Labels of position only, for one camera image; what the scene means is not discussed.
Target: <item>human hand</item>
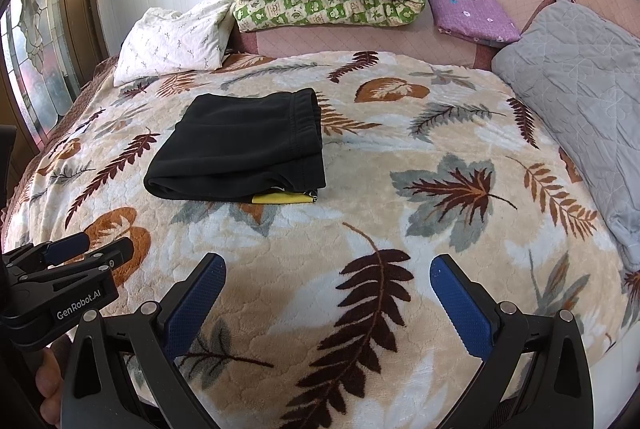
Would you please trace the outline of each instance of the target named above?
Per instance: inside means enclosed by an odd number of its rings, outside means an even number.
[[[53,351],[43,350],[42,364],[36,372],[36,387],[44,397],[40,414],[44,421],[60,429],[60,409],[62,406],[62,374]]]

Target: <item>stained glass window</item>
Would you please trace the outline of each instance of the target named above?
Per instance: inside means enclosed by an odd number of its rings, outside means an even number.
[[[0,18],[0,32],[18,107],[42,146],[80,93],[58,0],[11,0]]]

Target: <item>black folded pants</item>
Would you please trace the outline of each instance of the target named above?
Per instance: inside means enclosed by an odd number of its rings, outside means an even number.
[[[314,90],[262,98],[199,95],[154,156],[144,183],[167,200],[246,203],[274,187],[324,187]]]

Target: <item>blue gripper pad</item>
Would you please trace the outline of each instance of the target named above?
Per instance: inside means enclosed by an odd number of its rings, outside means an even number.
[[[191,275],[195,273],[200,275],[164,323],[162,351],[170,361],[187,354],[193,339],[198,335],[200,327],[225,285],[225,260],[218,254],[211,255],[213,258],[209,262],[203,260],[191,273]],[[190,277],[183,283],[189,284]]]
[[[486,361],[493,348],[489,321],[440,256],[431,262],[430,278],[431,287],[458,332],[466,351],[471,356]]]
[[[87,252],[90,244],[89,236],[84,232],[78,232],[51,243],[44,253],[44,259],[49,265],[62,265],[65,261]]]

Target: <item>bedspread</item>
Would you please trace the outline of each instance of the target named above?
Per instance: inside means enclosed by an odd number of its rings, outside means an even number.
[[[322,108],[327,188],[316,203],[145,191],[149,162],[196,95],[305,87]],[[222,255],[225,288],[176,363],[223,428],[435,427],[479,364],[431,289],[439,253],[526,313],[572,310],[591,364],[638,299],[572,161],[480,70],[329,52],[232,56],[214,73],[121,88],[108,77],[23,183],[5,250],[80,230],[92,249],[133,240],[105,314],[159,300],[205,253]]]

